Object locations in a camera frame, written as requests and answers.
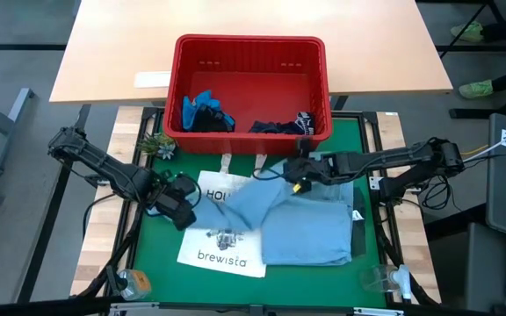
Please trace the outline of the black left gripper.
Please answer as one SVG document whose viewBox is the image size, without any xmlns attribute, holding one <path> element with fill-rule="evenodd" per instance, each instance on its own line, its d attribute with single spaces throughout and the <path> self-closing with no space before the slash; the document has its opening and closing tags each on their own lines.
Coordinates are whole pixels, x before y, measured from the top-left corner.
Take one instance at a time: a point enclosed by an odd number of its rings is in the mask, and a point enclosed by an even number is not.
<svg viewBox="0 0 506 316">
<path fill-rule="evenodd" d="M 199 191 L 198 183 L 185 173 L 159 173 L 156 176 L 148 198 L 147 215 L 163 216 L 178 231 L 185 230 L 196 221 L 192 209 L 197 202 L 190 202 L 187 197 Z"/>
</svg>

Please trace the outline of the light blue denim garment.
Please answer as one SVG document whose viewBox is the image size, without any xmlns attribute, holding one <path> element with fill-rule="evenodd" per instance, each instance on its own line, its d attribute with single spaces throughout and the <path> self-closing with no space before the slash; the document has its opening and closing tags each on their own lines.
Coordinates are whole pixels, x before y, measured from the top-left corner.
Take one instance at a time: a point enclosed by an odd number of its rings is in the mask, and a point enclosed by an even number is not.
<svg viewBox="0 0 506 316">
<path fill-rule="evenodd" d="M 218 203 L 202 197 L 193 228 L 258 230 L 267 265 L 336 266 L 350 262 L 354 185 L 313 183 L 296 194 L 280 160 Z"/>
</svg>

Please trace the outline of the dark green shirt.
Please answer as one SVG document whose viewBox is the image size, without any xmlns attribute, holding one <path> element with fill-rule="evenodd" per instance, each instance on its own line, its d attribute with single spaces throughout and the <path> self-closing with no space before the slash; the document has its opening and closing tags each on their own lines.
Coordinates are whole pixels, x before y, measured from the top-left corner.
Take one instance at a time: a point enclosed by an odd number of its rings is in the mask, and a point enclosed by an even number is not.
<svg viewBox="0 0 506 316">
<path fill-rule="evenodd" d="M 351 235 L 351 255 L 352 258 L 360 257 L 366 253 L 365 242 L 365 220 L 366 209 L 365 200 L 362 191 L 355 188 L 353 191 L 353 211 L 352 211 L 352 235 Z"/>
</svg>

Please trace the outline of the red plastic laundry bin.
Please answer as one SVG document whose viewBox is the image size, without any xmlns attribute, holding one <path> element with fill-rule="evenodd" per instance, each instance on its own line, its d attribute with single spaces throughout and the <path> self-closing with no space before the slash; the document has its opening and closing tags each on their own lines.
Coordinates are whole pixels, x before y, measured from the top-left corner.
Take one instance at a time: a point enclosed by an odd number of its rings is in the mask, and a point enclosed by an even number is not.
<svg viewBox="0 0 506 316">
<path fill-rule="evenodd" d="M 184 101 L 209 92 L 235 120 L 228 133 L 187 132 Z M 192 154 L 293 154 L 291 134 L 253 133 L 255 122 L 314 118 L 312 147 L 333 131 L 326 52 L 316 37 L 186 34 L 177 40 L 163 131 Z"/>
</svg>

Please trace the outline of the green table mat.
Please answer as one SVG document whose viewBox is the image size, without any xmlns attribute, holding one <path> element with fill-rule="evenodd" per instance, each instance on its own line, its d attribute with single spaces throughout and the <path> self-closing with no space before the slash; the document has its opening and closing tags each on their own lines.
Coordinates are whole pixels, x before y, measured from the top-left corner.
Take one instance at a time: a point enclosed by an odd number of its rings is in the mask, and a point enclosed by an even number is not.
<svg viewBox="0 0 506 316">
<path fill-rule="evenodd" d="M 333 118 L 332 136 L 320 144 L 324 151 L 366 150 L 354 118 Z M 220 154 L 179 153 L 171 161 L 154 160 L 156 170 L 170 169 L 197 178 L 200 170 L 219 171 Z M 384 294 L 365 291 L 359 271 L 380 263 L 372 223 L 368 184 L 359 178 L 366 214 L 365 255 L 335 267 L 269 266 L 264 278 L 239 276 L 177 262 L 184 232 L 162 217 L 143 216 L 134 268 L 148 276 L 152 292 L 146 299 L 160 303 L 278 305 L 319 307 L 385 307 Z"/>
</svg>

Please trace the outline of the black printed garment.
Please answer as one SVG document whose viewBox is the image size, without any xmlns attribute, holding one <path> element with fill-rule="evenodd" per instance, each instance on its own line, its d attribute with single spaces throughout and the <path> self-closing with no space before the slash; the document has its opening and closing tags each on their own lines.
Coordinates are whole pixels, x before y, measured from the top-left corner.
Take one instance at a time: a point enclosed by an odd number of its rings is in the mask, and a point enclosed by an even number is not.
<svg viewBox="0 0 506 316">
<path fill-rule="evenodd" d="M 297 135 L 314 135 L 314 116 L 310 112 L 300 111 L 294 121 L 287 123 L 256 121 L 249 130 L 250 133 L 280 133 Z"/>
</svg>

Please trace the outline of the small potted plant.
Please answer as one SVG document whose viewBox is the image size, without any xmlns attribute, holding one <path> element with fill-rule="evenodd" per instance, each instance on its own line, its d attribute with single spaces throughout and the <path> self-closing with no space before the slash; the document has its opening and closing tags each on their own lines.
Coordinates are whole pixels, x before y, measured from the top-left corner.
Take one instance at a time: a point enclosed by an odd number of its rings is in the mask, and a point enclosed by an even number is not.
<svg viewBox="0 0 506 316">
<path fill-rule="evenodd" d="M 177 143 L 164 133 L 145 134 L 138 148 L 148 156 L 170 160 L 175 156 Z"/>
</svg>

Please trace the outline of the white printed tote bag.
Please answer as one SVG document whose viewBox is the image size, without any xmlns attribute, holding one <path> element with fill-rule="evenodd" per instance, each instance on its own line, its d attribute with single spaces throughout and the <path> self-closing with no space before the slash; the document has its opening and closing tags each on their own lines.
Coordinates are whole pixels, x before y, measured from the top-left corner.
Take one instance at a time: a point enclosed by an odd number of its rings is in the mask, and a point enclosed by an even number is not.
<svg viewBox="0 0 506 316">
<path fill-rule="evenodd" d="M 195 204 L 196 222 L 184 231 L 177 262 L 202 269 L 263 278 L 266 265 L 262 260 L 261 232 L 236 231 L 227 224 L 211 224 L 213 215 L 203 212 L 205 207 L 224 205 L 231 194 L 249 178 L 232 175 L 229 166 L 232 155 L 224 154 L 217 171 L 199 172 L 200 193 L 191 195 Z"/>
</svg>

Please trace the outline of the bright blue cloth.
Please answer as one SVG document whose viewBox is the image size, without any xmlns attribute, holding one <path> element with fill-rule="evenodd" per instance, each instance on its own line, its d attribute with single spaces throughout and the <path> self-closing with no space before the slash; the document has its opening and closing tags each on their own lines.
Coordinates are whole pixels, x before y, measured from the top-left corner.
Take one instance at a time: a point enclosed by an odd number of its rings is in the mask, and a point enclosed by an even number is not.
<svg viewBox="0 0 506 316">
<path fill-rule="evenodd" d="M 210 90 L 199 93 L 193 100 L 188 98 L 188 96 L 185 96 L 183 99 L 182 123 L 183 128 L 186 132 L 192 132 L 191 126 L 194 120 L 194 116 L 199 107 L 202 105 L 221 110 L 220 101 L 212 97 L 212 91 Z"/>
</svg>

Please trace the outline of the clear bottle orange label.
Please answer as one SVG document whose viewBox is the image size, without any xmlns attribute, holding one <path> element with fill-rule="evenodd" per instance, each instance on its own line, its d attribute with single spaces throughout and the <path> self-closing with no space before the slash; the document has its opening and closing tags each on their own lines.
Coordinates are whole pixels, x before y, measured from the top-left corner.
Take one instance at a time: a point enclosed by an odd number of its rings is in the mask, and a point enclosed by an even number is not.
<svg viewBox="0 0 506 316">
<path fill-rule="evenodd" d="M 105 276 L 114 295 L 126 301 L 145 298 L 152 290 L 151 283 L 143 271 L 122 269 L 116 271 L 112 266 L 105 267 Z"/>
</svg>

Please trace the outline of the white rectangular label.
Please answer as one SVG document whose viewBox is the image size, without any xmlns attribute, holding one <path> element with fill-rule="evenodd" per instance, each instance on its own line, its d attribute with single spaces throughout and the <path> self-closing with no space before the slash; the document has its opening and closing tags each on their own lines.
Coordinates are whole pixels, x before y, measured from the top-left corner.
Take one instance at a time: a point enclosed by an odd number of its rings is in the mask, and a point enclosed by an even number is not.
<svg viewBox="0 0 506 316">
<path fill-rule="evenodd" d="M 134 76 L 136 89 L 166 88 L 170 85 L 170 71 L 138 72 Z"/>
</svg>

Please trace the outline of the clear spray bottle white nozzle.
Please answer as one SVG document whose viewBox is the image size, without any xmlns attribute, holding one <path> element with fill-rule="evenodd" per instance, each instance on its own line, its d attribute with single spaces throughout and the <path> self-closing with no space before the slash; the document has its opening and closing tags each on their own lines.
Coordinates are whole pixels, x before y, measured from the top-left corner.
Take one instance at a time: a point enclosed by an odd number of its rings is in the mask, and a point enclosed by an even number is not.
<svg viewBox="0 0 506 316">
<path fill-rule="evenodd" d="M 408 267 L 404 264 L 399 267 L 376 265 L 362 270 L 359 273 L 359 279 L 366 291 L 399 292 L 403 300 L 410 301 L 412 298 L 410 273 Z"/>
</svg>

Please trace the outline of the light wooden desk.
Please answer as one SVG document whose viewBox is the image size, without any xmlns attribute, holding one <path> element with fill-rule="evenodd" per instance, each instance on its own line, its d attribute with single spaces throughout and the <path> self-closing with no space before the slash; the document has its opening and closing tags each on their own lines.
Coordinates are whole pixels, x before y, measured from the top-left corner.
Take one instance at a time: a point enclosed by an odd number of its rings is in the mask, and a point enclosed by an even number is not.
<svg viewBox="0 0 506 316">
<path fill-rule="evenodd" d="M 452 89 L 415 0 L 83 0 L 50 100 L 162 99 L 136 77 L 170 70 L 185 34 L 314 36 L 334 95 Z"/>
</svg>

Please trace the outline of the black metal stand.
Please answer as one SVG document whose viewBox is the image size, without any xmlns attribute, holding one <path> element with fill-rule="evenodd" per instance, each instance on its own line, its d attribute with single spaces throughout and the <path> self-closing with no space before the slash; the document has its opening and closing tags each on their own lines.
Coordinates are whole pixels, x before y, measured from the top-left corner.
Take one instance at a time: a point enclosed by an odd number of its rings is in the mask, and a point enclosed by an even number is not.
<svg viewBox="0 0 506 316">
<path fill-rule="evenodd" d="M 495 0 L 447 0 L 450 3 L 480 4 L 482 7 L 489 7 L 495 16 L 496 22 L 501 23 L 506 20 L 498 10 Z M 472 18 L 465 25 L 469 26 Z M 437 51 L 441 56 L 450 52 L 506 52 L 506 39 L 492 43 L 471 43 L 453 36 L 453 40 L 448 46 L 438 46 Z M 451 109 L 449 114 L 453 119 L 486 119 L 493 113 L 506 114 L 506 104 L 497 109 Z"/>
</svg>

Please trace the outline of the grey metal desk leg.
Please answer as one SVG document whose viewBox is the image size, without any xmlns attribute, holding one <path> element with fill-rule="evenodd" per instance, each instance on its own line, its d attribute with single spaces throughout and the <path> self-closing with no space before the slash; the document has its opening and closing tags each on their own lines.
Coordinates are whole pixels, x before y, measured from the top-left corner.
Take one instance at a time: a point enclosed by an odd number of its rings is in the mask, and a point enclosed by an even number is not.
<svg viewBox="0 0 506 316">
<path fill-rule="evenodd" d="M 4 162 L 8 153 L 15 128 L 25 105 L 35 96 L 29 88 L 23 88 L 18 93 L 10 111 L 0 112 L 0 175 L 4 172 Z"/>
</svg>

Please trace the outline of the person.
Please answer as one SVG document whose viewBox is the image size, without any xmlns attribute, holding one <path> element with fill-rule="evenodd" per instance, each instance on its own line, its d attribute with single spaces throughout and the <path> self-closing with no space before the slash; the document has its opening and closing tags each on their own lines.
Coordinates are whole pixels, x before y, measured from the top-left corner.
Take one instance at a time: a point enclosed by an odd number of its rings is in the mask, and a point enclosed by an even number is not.
<svg viewBox="0 0 506 316">
<path fill-rule="evenodd" d="M 473 21 L 469 26 L 456 25 L 451 29 L 451 34 L 460 40 L 471 43 L 492 43 L 506 40 L 506 21 L 491 25 L 482 25 L 477 21 Z M 506 90 L 506 75 L 496 79 L 461 85 L 459 94 L 466 99 L 475 99 L 504 90 Z"/>
</svg>

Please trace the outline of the black metal table frame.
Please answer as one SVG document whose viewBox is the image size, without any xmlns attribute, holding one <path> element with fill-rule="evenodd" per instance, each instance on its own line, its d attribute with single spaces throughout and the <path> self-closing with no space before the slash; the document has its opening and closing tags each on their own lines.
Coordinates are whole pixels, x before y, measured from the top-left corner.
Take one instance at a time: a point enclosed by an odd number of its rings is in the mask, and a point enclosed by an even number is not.
<svg viewBox="0 0 506 316">
<path fill-rule="evenodd" d="M 405 145 L 401 121 L 396 112 L 333 111 L 335 129 L 341 124 L 362 122 L 365 131 L 362 141 L 371 151 Z M 163 110 L 155 107 L 121 106 L 117 113 L 108 151 L 121 161 L 132 159 L 140 165 L 152 163 L 141 154 L 136 142 L 145 133 L 158 132 L 163 122 Z M 429 242 L 427 241 L 423 212 L 417 196 L 407 193 L 402 204 L 392 207 L 369 207 L 382 221 L 384 235 L 390 240 L 398 256 L 408 265 L 415 280 L 427 295 L 441 303 Z M 98 274 L 106 260 L 121 243 L 135 215 L 135 207 L 126 205 L 118 197 L 109 197 L 94 205 L 88 216 L 89 235 L 83 240 L 82 251 L 72 281 L 70 293 L 85 290 Z"/>
</svg>

